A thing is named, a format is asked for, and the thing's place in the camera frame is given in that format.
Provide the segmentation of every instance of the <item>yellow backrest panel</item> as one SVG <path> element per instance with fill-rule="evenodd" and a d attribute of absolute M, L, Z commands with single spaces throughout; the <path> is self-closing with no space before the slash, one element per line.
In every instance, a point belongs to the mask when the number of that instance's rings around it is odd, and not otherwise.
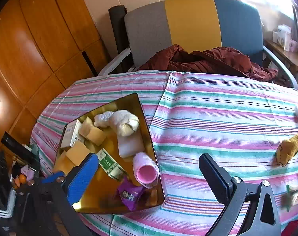
<path fill-rule="evenodd" d="M 214 0 L 166 0 L 165 11 L 172 44 L 182 46 L 188 53 L 221 46 Z"/>

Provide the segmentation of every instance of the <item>striped tablecloth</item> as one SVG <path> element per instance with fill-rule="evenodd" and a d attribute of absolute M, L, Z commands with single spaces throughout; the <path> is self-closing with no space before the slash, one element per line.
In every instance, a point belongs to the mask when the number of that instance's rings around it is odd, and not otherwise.
<path fill-rule="evenodd" d="M 146 115 L 166 199 L 150 215 L 81 215 L 88 227 L 101 235 L 205 235 L 223 205 L 198 168 L 202 153 L 246 182 L 268 179 L 282 229 L 298 218 L 298 205 L 289 212 L 281 207 L 286 185 L 298 183 L 298 154 L 285 167 L 275 158 L 279 143 L 298 133 L 298 92 L 246 78 L 140 71 L 77 81 L 46 107 L 33 129 L 43 173 L 52 172 L 65 123 L 133 92 Z"/>

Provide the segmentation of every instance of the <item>chair backrest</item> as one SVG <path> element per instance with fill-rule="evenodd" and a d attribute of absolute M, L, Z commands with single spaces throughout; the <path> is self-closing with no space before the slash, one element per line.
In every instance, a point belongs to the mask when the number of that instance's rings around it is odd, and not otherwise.
<path fill-rule="evenodd" d="M 258 11 L 237 0 L 166 0 L 125 16 L 135 66 L 173 44 L 187 52 L 233 47 L 259 65 L 263 35 Z"/>

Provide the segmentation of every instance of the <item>small carton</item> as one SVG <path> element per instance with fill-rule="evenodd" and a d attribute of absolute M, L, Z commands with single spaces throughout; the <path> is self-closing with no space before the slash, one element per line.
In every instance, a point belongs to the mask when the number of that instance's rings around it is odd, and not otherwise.
<path fill-rule="evenodd" d="M 77 140 L 84 143 L 84 137 L 79 134 L 81 125 L 82 123 L 79 120 L 72 121 L 67 125 L 60 149 L 68 151 Z"/>

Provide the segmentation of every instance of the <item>wooden desk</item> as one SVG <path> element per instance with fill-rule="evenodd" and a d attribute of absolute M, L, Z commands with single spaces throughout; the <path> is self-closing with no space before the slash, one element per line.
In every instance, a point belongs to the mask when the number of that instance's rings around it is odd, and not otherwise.
<path fill-rule="evenodd" d="M 265 46 L 271 51 L 276 51 L 285 61 L 287 61 L 290 64 L 289 70 L 292 73 L 298 71 L 298 53 L 286 52 L 281 46 L 269 40 L 265 40 Z"/>

